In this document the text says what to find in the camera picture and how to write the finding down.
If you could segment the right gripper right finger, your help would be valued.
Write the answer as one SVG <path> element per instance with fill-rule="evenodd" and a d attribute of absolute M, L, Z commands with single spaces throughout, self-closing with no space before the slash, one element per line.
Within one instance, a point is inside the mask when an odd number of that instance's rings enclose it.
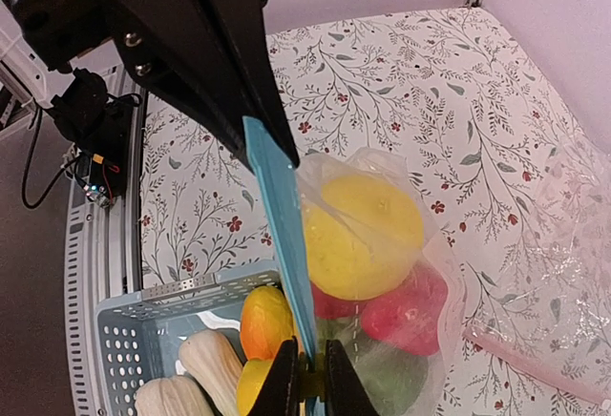
<path fill-rule="evenodd" d="M 325 392 L 325 415 L 378 416 L 338 340 L 326 343 Z"/>

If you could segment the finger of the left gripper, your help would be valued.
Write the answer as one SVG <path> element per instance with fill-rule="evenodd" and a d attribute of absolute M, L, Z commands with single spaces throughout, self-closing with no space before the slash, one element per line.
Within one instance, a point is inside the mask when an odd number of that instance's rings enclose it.
<path fill-rule="evenodd" d="M 137 84 L 203 125 L 248 163 L 242 118 L 254 111 L 234 62 L 221 0 L 104 0 Z"/>
<path fill-rule="evenodd" d="M 294 138 L 271 70 L 263 8 L 268 0 L 209 0 L 221 25 L 235 68 L 259 119 L 295 166 L 300 163 Z"/>

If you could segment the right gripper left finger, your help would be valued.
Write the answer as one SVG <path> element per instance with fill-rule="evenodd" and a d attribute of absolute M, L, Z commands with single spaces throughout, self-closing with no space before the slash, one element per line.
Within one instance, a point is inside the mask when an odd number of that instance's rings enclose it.
<path fill-rule="evenodd" d="M 249 416 L 296 416 L 300 413 L 299 346 L 286 340 L 274 359 Z"/>

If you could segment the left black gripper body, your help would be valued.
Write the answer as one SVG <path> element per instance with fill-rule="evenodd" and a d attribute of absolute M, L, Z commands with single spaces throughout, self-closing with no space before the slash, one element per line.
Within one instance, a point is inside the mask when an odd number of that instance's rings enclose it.
<path fill-rule="evenodd" d="M 1 0 L 25 41 L 52 71 L 113 38 L 104 0 Z"/>

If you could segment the green bell pepper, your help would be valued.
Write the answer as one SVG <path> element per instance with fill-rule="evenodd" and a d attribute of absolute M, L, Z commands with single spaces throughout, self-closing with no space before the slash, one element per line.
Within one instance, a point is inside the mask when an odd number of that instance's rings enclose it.
<path fill-rule="evenodd" d="M 319 346 L 342 343 L 369 399 L 380 415 L 404 415 L 428 377 L 428 359 L 370 338 L 353 317 L 316 320 Z"/>

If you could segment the red bell pepper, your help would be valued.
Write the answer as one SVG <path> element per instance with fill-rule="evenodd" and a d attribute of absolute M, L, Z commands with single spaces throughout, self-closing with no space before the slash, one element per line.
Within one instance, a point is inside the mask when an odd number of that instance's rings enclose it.
<path fill-rule="evenodd" d="M 439 349 L 438 319 L 448 298 L 448 285 L 440 274 L 419 261 L 395 289 L 363 302 L 340 300 L 311 286 L 315 315 L 324 320 L 355 317 L 375 341 L 418 356 Z"/>

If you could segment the blue zipper clear bag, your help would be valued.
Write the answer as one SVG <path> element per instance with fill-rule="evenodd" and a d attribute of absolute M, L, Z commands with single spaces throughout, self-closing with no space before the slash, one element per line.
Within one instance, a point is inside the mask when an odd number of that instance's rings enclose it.
<path fill-rule="evenodd" d="M 287 385 L 308 415 L 434 415 L 447 389 L 466 288 L 407 161 L 369 147 L 294 164 L 243 122 L 305 350 Z"/>

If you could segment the yellow lemon front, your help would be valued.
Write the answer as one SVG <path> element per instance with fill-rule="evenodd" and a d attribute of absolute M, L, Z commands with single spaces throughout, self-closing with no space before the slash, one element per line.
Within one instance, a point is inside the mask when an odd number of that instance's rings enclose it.
<path fill-rule="evenodd" d="M 322 201 L 305 208 L 313 284 L 353 302 L 397 288 L 424 244 L 424 221 L 411 197 L 382 178 L 352 174 L 324 184 Z"/>

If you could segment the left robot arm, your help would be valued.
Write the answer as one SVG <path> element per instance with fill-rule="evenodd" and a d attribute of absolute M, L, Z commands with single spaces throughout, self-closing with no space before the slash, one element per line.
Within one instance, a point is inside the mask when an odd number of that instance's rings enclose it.
<path fill-rule="evenodd" d="M 1 76 L 43 102 L 49 72 L 113 41 L 133 80 L 246 161 L 256 119 L 299 157 L 268 58 L 267 0 L 1 0 Z"/>

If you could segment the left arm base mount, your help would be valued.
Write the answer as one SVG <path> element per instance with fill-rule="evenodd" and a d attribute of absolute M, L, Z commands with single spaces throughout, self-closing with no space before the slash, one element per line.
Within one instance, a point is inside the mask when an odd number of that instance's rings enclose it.
<path fill-rule="evenodd" d="M 29 210 L 37 209 L 63 175 L 74 180 L 85 199 L 107 209 L 126 192 L 129 136 L 132 118 L 144 104 L 138 93 L 114 95 L 104 79 L 86 69 L 76 69 L 74 79 L 62 95 L 52 98 L 52 106 L 37 106 L 33 136 L 21 180 L 21 201 Z M 60 165 L 40 198 L 27 199 L 27 184 L 43 116 L 48 115 L 59 133 L 75 149 Z"/>

